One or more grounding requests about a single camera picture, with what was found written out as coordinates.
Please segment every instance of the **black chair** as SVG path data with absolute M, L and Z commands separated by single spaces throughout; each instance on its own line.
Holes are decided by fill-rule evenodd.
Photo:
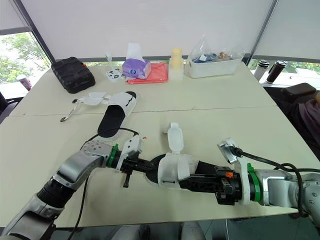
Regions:
M 300 83 L 285 88 L 264 87 L 264 90 L 273 98 L 280 99 L 290 104 L 304 104 L 314 99 L 319 92 L 308 83 Z
M 0 92 L 0 124 L 6 117 L 9 116 L 9 114 L 21 100 L 22 97 L 5 99 L 5 97 Z

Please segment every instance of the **white roller blind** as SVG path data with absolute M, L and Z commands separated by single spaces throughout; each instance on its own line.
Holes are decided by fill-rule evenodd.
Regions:
M 0 0 L 0 34 L 15 33 L 14 29 L 25 29 L 26 26 L 27 24 L 20 17 L 20 13 L 15 10 L 10 0 Z
M 272 0 L 22 0 L 56 59 L 189 54 L 203 34 L 215 49 L 250 52 Z
M 254 54 L 320 59 L 320 1 L 279 0 Z

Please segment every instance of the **tissue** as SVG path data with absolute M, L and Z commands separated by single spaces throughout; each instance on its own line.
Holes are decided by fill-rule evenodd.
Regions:
M 142 58 L 141 48 L 138 43 L 129 43 L 126 60 L 122 65 L 123 74 L 128 78 L 147 79 L 151 72 L 149 60 Z

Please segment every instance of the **metal spoon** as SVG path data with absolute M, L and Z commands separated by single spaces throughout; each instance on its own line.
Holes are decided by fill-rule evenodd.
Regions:
M 78 108 L 79 106 L 79 102 L 75 102 L 75 106 L 74 108 L 71 110 L 71 112 L 67 115 L 67 116 L 64 116 L 63 118 L 60 119 L 60 122 L 64 122 L 65 120 L 67 120 L 68 118 L 70 118 L 70 116 L 74 113 L 74 111 L 76 111 L 76 109 Z

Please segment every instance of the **black cable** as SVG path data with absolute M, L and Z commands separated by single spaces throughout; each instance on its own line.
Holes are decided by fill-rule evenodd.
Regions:
M 132 132 L 133 133 L 133 136 L 135 135 L 139 135 L 139 133 L 135 130 L 132 130 L 130 128 L 125 128 L 125 127 L 114 127 L 114 128 L 109 128 L 109 129 L 105 129 L 105 130 L 102 130 L 100 132 L 98 132 L 97 134 L 95 134 L 94 136 L 90 137 L 89 140 L 85 141 L 85 143 L 91 141 L 92 139 L 96 138 L 99 136 L 99 134 L 103 134 L 103 133 L 106 133 L 108 131 L 111 131 L 111 130 L 126 130 L 128 132 Z
M 80 219 L 81 219 L 82 211 L 84 209 L 88 180 L 89 180 L 89 177 L 85 180 L 85 183 L 84 183 L 84 189 L 83 189 L 82 201 L 81 201 L 81 207 L 80 207 L 80 212 L 79 212 L 78 219 L 77 219 L 76 224 L 74 225 L 74 228 L 73 228 L 72 232 L 70 233 L 70 235 L 69 235 L 67 240 L 71 240 L 73 235 L 77 231 L 77 228 L 78 228 L 78 225 L 79 225 L 79 222 L 80 222 Z
M 291 163 L 283 163 L 282 166 L 288 166 L 288 167 L 292 168 L 292 170 L 294 171 L 294 173 L 296 175 L 296 179 L 298 181 L 298 211 L 299 211 L 300 217 L 306 218 L 306 217 L 308 217 L 308 214 L 304 213 L 304 209 L 302 207 L 303 182 L 302 182 L 301 174 L 298 171 L 298 169 Z
M 129 128 L 125 128 L 125 127 L 114 127 L 114 128 L 109 128 L 109 129 L 105 129 L 103 131 L 100 131 L 99 133 L 95 134 L 94 136 L 90 137 L 87 141 L 85 141 L 85 143 L 82 145 L 82 147 L 89 141 L 91 141 L 92 139 L 96 138 L 97 136 L 99 136 L 99 134 L 102 134 L 102 133 L 105 133 L 105 132 L 108 132 L 108 131 L 111 131 L 111 130 L 126 130 L 128 132 L 132 132 L 133 133 L 133 136 L 135 135 L 139 135 L 139 133 L 137 131 L 134 131 L 132 129 L 129 129 Z M 72 230 L 72 232 L 70 233 L 69 237 L 67 240 L 71 240 L 73 235 L 75 234 L 77 228 L 78 228 L 78 225 L 79 225 L 79 222 L 80 222 L 80 219 L 81 219 L 81 216 L 82 216 L 82 211 L 84 209 L 84 204 L 85 204 L 85 198 L 86 198 L 86 192 L 87 192 L 87 186 L 88 186 L 88 180 L 89 180 L 89 177 L 85 180 L 85 183 L 84 183 L 84 189 L 83 189 L 83 194 L 82 194 L 82 200 L 81 200 L 81 207 L 80 207 L 80 212 L 79 212 L 79 216 L 78 216 L 78 219 L 76 221 L 76 224 L 74 225 L 74 228 Z
M 237 157 L 245 156 L 247 158 L 256 160 L 258 162 L 275 166 L 276 167 L 275 169 L 281 169 L 281 170 L 286 171 L 286 172 L 294 172 L 295 175 L 296 175 L 296 178 L 297 178 L 297 182 L 298 182 L 298 207 L 297 207 L 298 208 L 298 212 L 299 212 L 299 215 L 302 218 L 308 217 L 308 214 L 304 213 L 303 206 L 302 206 L 303 182 L 302 182 L 302 177 L 301 177 L 300 172 L 318 172 L 318 173 L 320 173 L 319 169 L 314 169 L 314 168 L 296 168 L 291 163 L 279 164 L 279 163 L 277 163 L 275 161 L 271 161 L 269 159 L 266 159 L 266 158 L 263 158 L 263 157 L 260 157 L 260 156 L 255 156 L 255 155 L 252 155 L 250 153 L 244 152 L 244 151 L 242 151 L 242 149 L 240 149 L 238 147 L 232 147 L 231 152 L 232 152 L 232 154 L 236 155 Z
M 266 158 L 263 158 L 263 157 L 260 157 L 260 156 L 252 155 L 252 154 L 247 153 L 247 152 L 244 152 L 244 151 L 242 151 L 241 148 L 238 148 L 238 147 L 232 147 L 231 152 L 232 152 L 232 154 L 236 155 L 237 157 L 245 156 L 247 158 L 256 160 L 258 162 L 275 166 L 278 169 L 281 169 L 281 170 L 286 171 L 286 172 L 290 172 L 290 173 L 295 172 L 293 169 L 284 167 L 283 164 L 277 163 L 275 161 L 272 161 L 272 160 L 269 160 L 269 159 L 266 159 Z M 316 168 L 297 168 L 297 171 L 298 172 L 320 173 L 320 169 L 316 169 Z

